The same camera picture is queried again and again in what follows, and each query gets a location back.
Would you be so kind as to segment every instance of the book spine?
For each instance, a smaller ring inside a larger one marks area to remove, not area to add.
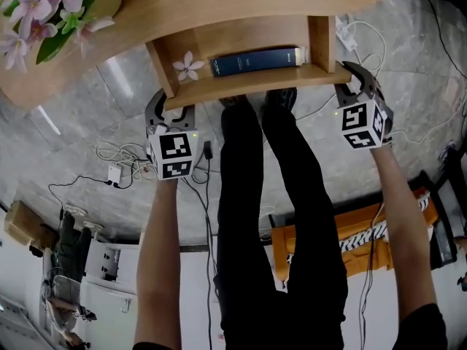
[[[257,52],[228,55],[211,60],[215,77],[225,77],[267,69],[300,66],[303,63],[304,48],[282,48]]]

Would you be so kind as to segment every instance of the forearm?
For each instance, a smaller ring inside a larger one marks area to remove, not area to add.
[[[139,255],[137,288],[138,294],[180,290],[177,180],[158,183]]]
[[[158,183],[139,254],[135,342],[181,348],[177,180]]]
[[[58,298],[49,298],[48,301],[56,308],[64,308],[70,311],[78,311],[77,306],[72,305],[71,303],[65,302],[63,300],[59,300]]]
[[[429,255],[425,218],[394,154],[389,147],[374,149],[372,153],[385,199],[391,249],[400,247],[401,253],[416,251]]]
[[[372,150],[381,179],[387,231],[398,286],[399,316],[436,301],[423,213],[389,147]]]

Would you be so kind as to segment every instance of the dark clothing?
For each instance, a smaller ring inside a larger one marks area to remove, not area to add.
[[[74,230],[74,218],[65,213],[60,231],[60,240],[55,247],[57,267],[55,275],[64,275],[72,280],[82,281],[85,273],[86,260],[92,239],[89,228],[83,228],[81,234]]]
[[[133,350],[170,350],[168,347],[156,345],[155,343],[141,342],[133,347]]]
[[[222,128],[225,143],[220,161],[215,284],[227,350],[343,349],[341,323],[345,320],[347,272],[320,165],[294,116],[272,106],[266,107],[263,116],[263,131],[279,161],[296,215],[296,251],[287,294],[276,291],[260,243],[263,139],[250,104],[239,102],[227,108]],[[317,255],[326,258],[316,263]],[[431,331],[420,334],[420,325],[430,320]],[[432,337],[436,337],[433,343],[445,340],[444,322],[436,305],[420,308],[401,323],[395,349],[408,349],[407,344],[429,338],[431,343]],[[154,346],[137,345],[135,349],[159,349]]]
[[[420,307],[399,325],[393,350],[406,349],[447,349],[446,325],[438,305]]]

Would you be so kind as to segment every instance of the marble floor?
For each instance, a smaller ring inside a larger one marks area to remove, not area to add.
[[[438,11],[444,42],[453,60],[467,74],[467,22],[451,4],[433,0]],[[411,140],[421,139],[433,126],[448,120],[466,92],[466,81],[443,51],[435,16],[426,0],[382,0],[376,6],[352,14],[375,26],[387,42],[387,56],[379,75],[388,104],[395,112],[395,129]],[[382,54],[380,38],[358,26],[358,51],[365,58]],[[356,61],[338,44],[338,59]],[[368,67],[377,66],[373,57]],[[160,88],[145,47],[125,52],[89,70],[62,93],[43,104],[61,135],[55,134],[35,109],[25,112],[0,98],[0,201],[9,206],[25,201],[46,222],[58,225],[60,206],[50,195],[50,183],[68,183],[79,174],[107,179],[107,164],[94,149],[100,141],[116,145],[143,144],[144,108]],[[319,109],[333,94],[333,86],[303,87],[293,112],[298,126],[314,150],[323,169],[326,190],[333,202],[345,201],[379,189],[377,171],[367,152],[349,151],[334,125],[336,102]],[[258,100],[263,95],[251,95]],[[212,169],[219,170],[222,106],[207,102],[196,106],[196,124],[201,139],[214,147]],[[439,153],[450,140],[459,144],[461,113],[434,131],[421,144],[409,144],[395,135],[394,152],[407,175],[426,170],[438,173]],[[275,206],[276,214],[292,211],[279,166],[267,142],[264,145],[265,181],[262,206]],[[247,164],[238,157],[239,165]],[[220,175],[211,176],[210,217],[217,229]],[[88,210],[105,225],[108,233],[135,236],[146,225],[155,183],[135,182],[127,190],[79,181],[73,187],[55,190],[62,201]],[[204,243],[204,213],[198,198],[183,183],[179,185],[178,215],[183,244]],[[266,218],[260,228],[267,228]]]

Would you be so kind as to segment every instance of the electrical outlet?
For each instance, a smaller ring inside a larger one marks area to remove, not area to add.
[[[345,25],[339,17],[336,17],[336,35],[337,39],[339,39],[345,49],[349,52],[352,52],[357,48],[357,42],[353,35],[347,29],[347,25]]]

